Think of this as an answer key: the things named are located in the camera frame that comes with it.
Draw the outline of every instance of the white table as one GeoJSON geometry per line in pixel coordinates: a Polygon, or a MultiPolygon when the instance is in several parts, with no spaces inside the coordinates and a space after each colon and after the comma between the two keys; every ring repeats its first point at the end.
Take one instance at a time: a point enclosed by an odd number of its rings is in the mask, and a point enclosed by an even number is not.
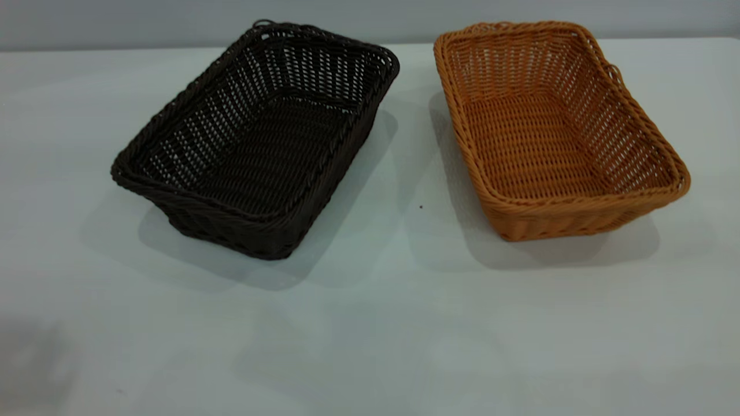
{"type": "Polygon", "coordinates": [[[615,232],[485,221],[429,44],[286,261],[181,236],[115,155],[220,50],[0,54],[0,414],[740,414],[740,41],[601,43],[693,176],[615,232]]]}

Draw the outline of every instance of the gray wall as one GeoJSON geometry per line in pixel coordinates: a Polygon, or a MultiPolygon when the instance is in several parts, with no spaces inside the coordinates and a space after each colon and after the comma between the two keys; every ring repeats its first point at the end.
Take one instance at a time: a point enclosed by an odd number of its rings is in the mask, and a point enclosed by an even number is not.
{"type": "Polygon", "coordinates": [[[0,0],[0,49],[223,46],[258,18],[376,42],[545,19],[600,37],[714,36],[740,33],[740,0],[0,0]]]}

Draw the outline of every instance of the woven rattan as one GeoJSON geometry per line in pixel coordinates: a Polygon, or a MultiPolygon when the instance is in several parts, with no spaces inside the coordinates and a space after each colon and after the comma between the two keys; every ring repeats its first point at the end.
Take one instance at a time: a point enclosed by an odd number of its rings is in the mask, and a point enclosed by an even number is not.
{"type": "Polygon", "coordinates": [[[382,47],[259,21],[154,116],[112,176],[185,235],[285,258],[367,139],[398,70],[382,47]]]}
{"type": "Polygon", "coordinates": [[[616,229],[675,201],[686,166],[577,24],[441,35],[437,70],[482,208],[510,241],[616,229]]]}

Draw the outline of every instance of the basket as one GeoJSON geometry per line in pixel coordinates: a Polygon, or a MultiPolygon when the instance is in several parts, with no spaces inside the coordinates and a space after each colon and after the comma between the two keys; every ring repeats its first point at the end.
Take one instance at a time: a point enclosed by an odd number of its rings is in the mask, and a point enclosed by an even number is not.
{"type": "Polygon", "coordinates": [[[288,257],[367,139],[398,70],[385,48],[258,21],[118,155],[113,179],[184,235],[288,257]]]}
{"type": "Polygon", "coordinates": [[[577,24],[441,35],[437,70],[482,208],[509,241],[616,229],[675,201],[686,166],[577,24]]]}

